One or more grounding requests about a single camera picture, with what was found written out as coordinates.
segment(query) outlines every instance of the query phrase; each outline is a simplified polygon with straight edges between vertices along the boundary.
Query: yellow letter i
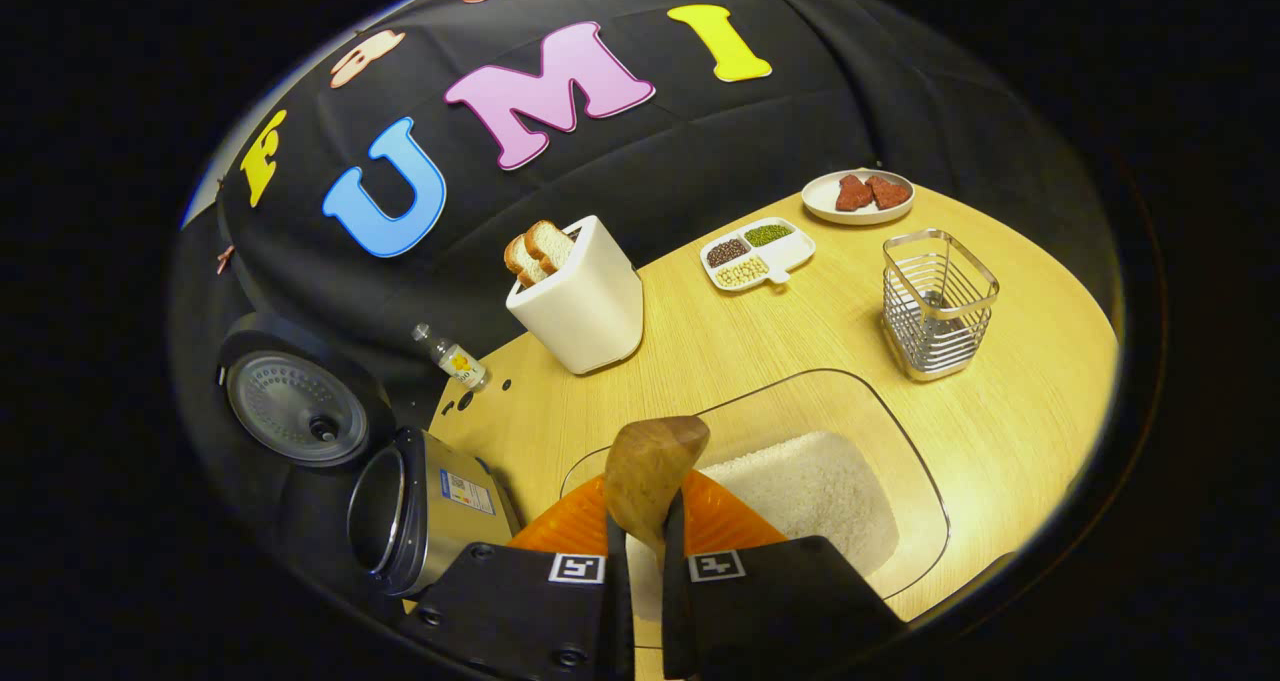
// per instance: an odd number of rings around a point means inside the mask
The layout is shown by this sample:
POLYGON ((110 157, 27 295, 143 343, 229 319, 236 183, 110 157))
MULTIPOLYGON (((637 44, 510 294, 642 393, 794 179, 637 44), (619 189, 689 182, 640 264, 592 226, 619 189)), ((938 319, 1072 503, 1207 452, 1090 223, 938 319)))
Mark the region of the yellow letter i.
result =
POLYGON ((728 8, 712 6, 708 3, 695 3, 691 6, 677 6, 667 12, 672 19, 690 24, 694 33, 716 58, 716 78, 722 81, 759 79, 773 72, 773 67, 756 58, 745 40, 737 35, 728 22, 728 8))

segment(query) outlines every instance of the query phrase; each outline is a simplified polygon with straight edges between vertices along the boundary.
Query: meat slice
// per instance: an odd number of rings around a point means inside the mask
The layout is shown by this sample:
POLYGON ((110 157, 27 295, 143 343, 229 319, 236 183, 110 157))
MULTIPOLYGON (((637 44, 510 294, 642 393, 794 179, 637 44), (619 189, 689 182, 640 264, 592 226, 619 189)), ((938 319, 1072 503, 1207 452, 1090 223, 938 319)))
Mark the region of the meat slice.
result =
POLYGON ((858 179, 858 175, 846 175, 840 180, 840 195, 836 197, 836 211, 858 211, 872 202, 872 189, 858 179))
POLYGON ((906 189, 906 186, 897 186, 892 180, 884 180, 878 175, 867 179, 867 184, 870 187, 876 197, 876 206, 881 211, 887 210, 887 207, 901 206, 911 195, 910 189, 906 189))

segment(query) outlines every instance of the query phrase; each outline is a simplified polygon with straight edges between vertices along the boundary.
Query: barcode sticker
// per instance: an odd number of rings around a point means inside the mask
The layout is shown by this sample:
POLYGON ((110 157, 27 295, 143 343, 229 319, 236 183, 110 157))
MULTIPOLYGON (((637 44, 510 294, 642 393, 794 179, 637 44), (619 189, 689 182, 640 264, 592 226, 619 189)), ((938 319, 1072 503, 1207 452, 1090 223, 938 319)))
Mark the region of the barcode sticker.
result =
POLYGON ((477 486, 443 469, 440 470, 440 495, 462 506, 470 506, 476 511, 489 513, 489 516, 497 516, 493 511, 493 499, 489 497, 489 489, 477 486))

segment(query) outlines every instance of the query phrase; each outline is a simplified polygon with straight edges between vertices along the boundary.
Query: white sectioned plate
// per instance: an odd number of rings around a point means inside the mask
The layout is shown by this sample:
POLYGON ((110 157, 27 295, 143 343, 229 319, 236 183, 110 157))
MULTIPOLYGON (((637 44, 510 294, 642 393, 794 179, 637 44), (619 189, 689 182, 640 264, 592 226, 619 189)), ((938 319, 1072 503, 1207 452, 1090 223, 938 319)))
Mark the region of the white sectioned plate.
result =
POLYGON ((890 172, 878 172, 874 169, 854 169, 850 172, 833 172, 833 174, 819 175, 814 180, 809 180, 800 192, 800 198, 804 198, 805 207, 813 211, 819 219, 826 219, 827 221, 836 221, 836 224, 845 224, 850 227, 869 227, 872 224, 884 224, 884 221, 892 221, 906 216, 906 212, 911 210, 911 204, 915 202, 915 184, 910 180, 904 179, 901 175, 890 174, 890 172), (858 175, 859 180, 867 183, 873 175, 878 175, 884 180, 891 180, 897 186, 906 186, 911 195, 906 197, 906 201, 897 204, 895 207, 888 207, 886 211, 881 211, 876 202, 868 204, 868 206, 860 207, 858 211, 836 211, 836 197, 840 195, 840 179, 846 175, 858 175))
POLYGON ((808 261, 817 250, 818 243, 814 243, 812 236, 797 229, 795 224, 787 221, 786 219, 771 216, 768 219, 760 219, 759 221, 751 221, 751 224, 745 227, 737 227, 737 229, 733 229, 731 233, 719 236, 718 239, 704 244, 701 251, 698 252, 698 256, 701 259, 703 271, 707 271, 708 279, 712 280, 712 284, 714 284, 717 289, 722 289, 724 292, 745 292, 745 289, 753 289, 755 285, 763 284, 764 282, 772 282, 774 284, 787 283, 787 279, 791 276, 787 271, 801 265, 801 262, 808 261), (791 233, 782 236, 781 239, 774 239, 772 243, 763 244, 762 247, 755 247, 755 244, 751 244, 751 242, 746 239, 746 233, 750 229, 754 229, 754 227, 768 227, 769 224, 787 227, 787 229, 791 229, 791 233), (728 239, 739 239, 739 243, 744 244, 748 250, 746 253, 722 262, 722 265, 717 268, 712 268, 707 261, 707 255, 710 250, 716 248, 717 244, 728 242, 728 239), (751 259, 759 259, 763 261, 764 266, 768 268, 768 271, 765 271, 764 275, 756 276, 756 279, 749 280, 741 285, 724 285, 719 282, 719 279, 717 279, 716 274, 723 270, 723 268, 735 268, 740 262, 748 262, 751 259))

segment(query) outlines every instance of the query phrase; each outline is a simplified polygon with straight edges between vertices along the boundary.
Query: wooden table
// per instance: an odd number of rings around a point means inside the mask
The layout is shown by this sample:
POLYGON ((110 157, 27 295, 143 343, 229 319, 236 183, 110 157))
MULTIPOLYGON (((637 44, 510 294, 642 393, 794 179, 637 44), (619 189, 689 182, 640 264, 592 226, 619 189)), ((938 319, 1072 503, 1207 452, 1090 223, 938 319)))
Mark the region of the wooden table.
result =
MULTIPOLYGON (((1102 308, 1042 248, 922 186, 914 204, 887 225, 841 227, 815 219, 800 195, 790 195, 709 230, 640 268, 645 330, 632 357, 573 376, 534 335, 521 335, 483 360, 495 388, 442 416, 465 390, 449 381, 430 433, 503 470, 531 518, 557 501, 570 467, 612 443, 626 422, 695 413, 814 367, 855 374, 901 422, 950 516, 946 553, 888 602, 914 618, 1018 549, 1053 511, 1093 448, 1117 362, 1102 308), (764 216, 794 221, 813 236, 817 253, 786 285, 719 292, 701 270, 699 248, 764 216), (991 268, 1001 292, 970 366, 911 381, 879 330, 881 246, 924 227, 955 234, 991 268), (512 387, 502 390, 506 379, 512 387)), ((637 666, 659 669, 660 653, 637 649, 637 666)))

